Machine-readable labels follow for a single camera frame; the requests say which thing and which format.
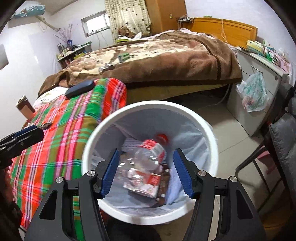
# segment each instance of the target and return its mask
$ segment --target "gray cushion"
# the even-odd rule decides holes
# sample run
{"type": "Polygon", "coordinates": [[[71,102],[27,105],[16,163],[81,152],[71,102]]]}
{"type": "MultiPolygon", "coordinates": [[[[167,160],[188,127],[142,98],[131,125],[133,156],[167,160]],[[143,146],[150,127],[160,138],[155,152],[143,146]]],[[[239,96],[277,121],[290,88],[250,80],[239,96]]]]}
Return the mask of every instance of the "gray cushion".
{"type": "Polygon", "coordinates": [[[286,113],[269,126],[269,131],[291,198],[296,205],[296,119],[286,113]]]}
{"type": "Polygon", "coordinates": [[[296,118],[296,97],[290,99],[288,104],[288,112],[296,118]]]}

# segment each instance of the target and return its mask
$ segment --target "plastic bag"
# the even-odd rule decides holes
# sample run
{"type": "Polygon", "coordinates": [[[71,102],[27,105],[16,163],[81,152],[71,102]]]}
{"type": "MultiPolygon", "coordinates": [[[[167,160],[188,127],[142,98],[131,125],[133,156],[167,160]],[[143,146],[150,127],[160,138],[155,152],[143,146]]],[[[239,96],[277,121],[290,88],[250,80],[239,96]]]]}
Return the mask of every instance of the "plastic bag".
{"type": "Polygon", "coordinates": [[[278,54],[281,56],[281,57],[283,57],[284,59],[285,59],[285,61],[287,61],[288,63],[290,63],[290,58],[289,58],[289,55],[288,55],[288,53],[283,49],[283,48],[280,48],[279,50],[278,50],[278,54]]]}
{"type": "Polygon", "coordinates": [[[242,98],[242,105],[247,112],[263,110],[268,103],[265,83],[261,72],[251,75],[237,85],[237,92],[242,98]]]}

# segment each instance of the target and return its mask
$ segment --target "plaid blanket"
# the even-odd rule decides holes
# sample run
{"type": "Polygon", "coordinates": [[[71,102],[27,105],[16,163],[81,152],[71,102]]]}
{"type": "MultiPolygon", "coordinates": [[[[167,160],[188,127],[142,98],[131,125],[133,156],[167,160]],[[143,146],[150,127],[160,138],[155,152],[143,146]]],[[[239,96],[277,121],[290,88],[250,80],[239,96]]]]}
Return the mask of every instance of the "plaid blanket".
{"type": "MultiPolygon", "coordinates": [[[[125,106],[126,87],[117,79],[96,80],[92,91],[66,99],[64,95],[35,111],[31,122],[52,122],[44,131],[44,140],[23,150],[13,159],[9,174],[14,201],[20,207],[22,226],[29,223],[54,180],[81,176],[81,159],[86,142],[95,127],[112,112],[125,106]]],[[[79,220],[78,198],[74,199],[74,216],[79,220]]]]}

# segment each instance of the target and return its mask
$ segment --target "floral curtain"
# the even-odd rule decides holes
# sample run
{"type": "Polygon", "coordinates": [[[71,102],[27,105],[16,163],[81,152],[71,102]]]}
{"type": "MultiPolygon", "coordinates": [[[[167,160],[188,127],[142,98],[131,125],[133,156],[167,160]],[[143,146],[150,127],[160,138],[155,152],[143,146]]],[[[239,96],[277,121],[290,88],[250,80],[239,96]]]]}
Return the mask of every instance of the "floral curtain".
{"type": "Polygon", "coordinates": [[[106,12],[114,40],[118,38],[118,29],[128,27],[130,31],[149,32],[151,21],[145,0],[105,0],[106,12]]]}

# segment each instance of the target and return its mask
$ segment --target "dresser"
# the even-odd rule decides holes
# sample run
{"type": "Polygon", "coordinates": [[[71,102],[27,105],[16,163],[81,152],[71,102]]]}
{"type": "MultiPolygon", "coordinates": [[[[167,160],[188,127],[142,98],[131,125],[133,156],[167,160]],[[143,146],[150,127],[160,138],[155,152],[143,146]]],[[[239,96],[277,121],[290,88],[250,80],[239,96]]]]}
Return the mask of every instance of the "dresser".
{"type": "Polygon", "coordinates": [[[266,121],[279,85],[282,81],[288,81],[288,74],[264,57],[254,53],[239,51],[238,61],[242,69],[242,79],[245,81],[257,71],[262,72],[266,93],[269,97],[268,105],[265,109],[257,112],[247,112],[242,106],[240,95],[236,91],[237,84],[232,85],[227,109],[238,120],[249,136],[253,136],[266,121]]]}

